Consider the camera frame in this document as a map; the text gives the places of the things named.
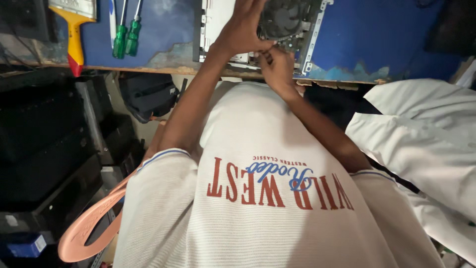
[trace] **black backpack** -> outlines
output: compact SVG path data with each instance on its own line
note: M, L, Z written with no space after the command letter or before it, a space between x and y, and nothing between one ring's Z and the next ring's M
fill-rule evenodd
M180 94L167 73L121 72L119 88L127 109L143 124L170 112Z

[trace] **green screwdriver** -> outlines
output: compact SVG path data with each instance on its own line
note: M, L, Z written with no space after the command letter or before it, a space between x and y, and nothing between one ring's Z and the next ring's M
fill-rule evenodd
M126 39L126 32L127 28L124 25L124 15L126 14L126 5L127 0L124 0L124 6L122 7L122 16L120 18L120 25L117 26L116 29L116 38L114 39L114 48L112 49L112 56L116 59L123 59L124 58L124 51L125 51L125 39Z
M137 39L139 38L139 31L141 28L140 16L139 16L141 3L142 3L142 0L139 0L139 4L137 4L136 16L134 17L134 20L130 22L130 31L128 33L127 41L126 41L126 55L133 56L133 57L137 54L137 46L138 46Z

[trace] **white cloth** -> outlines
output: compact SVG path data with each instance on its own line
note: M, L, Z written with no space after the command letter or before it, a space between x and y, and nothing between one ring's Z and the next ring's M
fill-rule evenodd
M128 183L115 268L442 267L391 177L351 177L266 85L222 89L199 164L166 150Z
M476 92L419 79L376 86L364 98L383 115L356 113L346 134L368 156L436 200L417 202L417 196L409 196L427 233L476 263L476 228L467 226L476 222Z

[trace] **computer fan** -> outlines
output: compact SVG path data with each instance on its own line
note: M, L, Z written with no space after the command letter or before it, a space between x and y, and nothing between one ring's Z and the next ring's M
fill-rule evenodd
M284 40L303 31L302 22L310 3L299 0L271 0L261 13L260 28L268 40Z

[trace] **workbench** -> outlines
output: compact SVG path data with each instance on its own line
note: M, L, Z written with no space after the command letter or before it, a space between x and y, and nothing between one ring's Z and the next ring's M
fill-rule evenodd
M144 0L139 51L123 60L112 57L108 1L98 1L98 22L81 26L85 68L195 74L192 61L196 0ZM129 0L126 26L138 0ZM427 8L421 0L335 0L328 5L306 78L311 80L379 83L402 79L448 80L464 60L423 50L426 34L435 23L443 0ZM122 0L116 0L119 21ZM67 24L55 16L58 42L29 41L43 65L67 67ZM13 37L1 35L3 45L29 64L31 53ZM226 70L224 76L261 77L259 71Z

